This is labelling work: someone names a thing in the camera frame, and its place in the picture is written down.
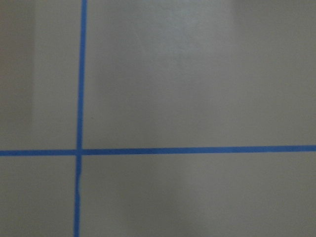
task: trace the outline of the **vertical tape line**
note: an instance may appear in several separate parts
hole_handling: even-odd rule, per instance
[[[82,0],[81,1],[81,24],[80,24],[80,51],[79,51],[79,84],[78,84],[74,237],[80,236],[80,176],[81,176],[81,165],[82,165],[82,128],[83,128],[86,19],[87,19],[87,0]]]

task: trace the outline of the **blue tape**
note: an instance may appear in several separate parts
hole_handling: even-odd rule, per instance
[[[88,155],[315,152],[315,151],[316,151],[316,146],[257,146],[257,147],[85,149],[82,151],[82,154],[88,156]]]
[[[80,27],[79,84],[78,84],[74,237],[80,236],[80,177],[81,177],[81,166],[82,166],[81,152],[82,152],[82,127],[83,127],[86,20],[87,20],[87,0],[82,0],[81,1],[81,27]]]
[[[0,157],[19,156],[75,156],[77,150],[20,150],[20,151],[0,151]]]

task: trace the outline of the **gray floor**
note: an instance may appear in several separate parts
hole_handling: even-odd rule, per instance
[[[0,151],[75,149],[80,1],[0,1]],[[88,1],[85,149],[316,145],[316,2]],[[316,153],[84,156],[81,237],[314,237]],[[0,157],[0,236],[72,236],[74,157]]]

